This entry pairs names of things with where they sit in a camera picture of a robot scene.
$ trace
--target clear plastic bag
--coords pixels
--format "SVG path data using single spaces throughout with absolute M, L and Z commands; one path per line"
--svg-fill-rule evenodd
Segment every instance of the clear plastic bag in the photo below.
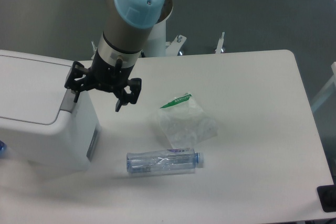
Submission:
M 159 125 L 173 148 L 191 148 L 217 134 L 218 126 L 187 93 L 158 111 Z

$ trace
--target table surface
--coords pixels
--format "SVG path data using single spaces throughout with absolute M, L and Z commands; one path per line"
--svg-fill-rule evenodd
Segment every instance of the table surface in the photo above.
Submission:
M 336 217 L 316 188 L 332 184 L 293 54 L 286 50 L 139 59 L 137 105 L 114 112 L 90 92 L 102 126 L 86 172 L 0 159 L 0 222 L 273 223 Z M 192 92 L 219 125 L 194 174 L 132 178 L 127 152 L 169 148 L 157 109 Z

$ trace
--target gray floor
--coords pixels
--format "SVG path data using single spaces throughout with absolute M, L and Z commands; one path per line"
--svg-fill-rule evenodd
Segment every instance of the gray floor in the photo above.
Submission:
M 107 15 L 103 0 L 0 3 L 0 49 L 71 60 L 90 59 Z M 222 31 L 227 52 L 291 50 L 309 100 L 332 75 L 333 0 L 174 0 L 167 39 L 186 36 L 186 54 L 212 53 Z M 326 155 L 336 157 L 336 95 L 314 116 Z

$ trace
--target robotic arm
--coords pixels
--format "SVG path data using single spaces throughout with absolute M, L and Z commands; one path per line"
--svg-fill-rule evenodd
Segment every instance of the robotic arm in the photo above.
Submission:
M 160 18 L 165 0 L 105 0 L 109 17 L 90 68 L 75 61 L 65 87 L 75 94 L 98 89 L 114 93 L 118 98 L 116 111 L 122 105 L 136 104 L 141 79 L 129 80 L 129 75 Z M 125 91 L 129 86 L 131 93 Z

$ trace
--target clear plastic bottle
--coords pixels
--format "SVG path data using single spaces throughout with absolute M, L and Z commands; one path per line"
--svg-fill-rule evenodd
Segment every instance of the clear plastic bottle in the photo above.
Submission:
M 5 152 L 7 145 L 0 141 L 0 156 Z
M 192 148 L 172 149 L 145 153 L 127 153 L 129 173 L 169 174 L 171 171 L 186 172 L 203 163 L 203 154 Z

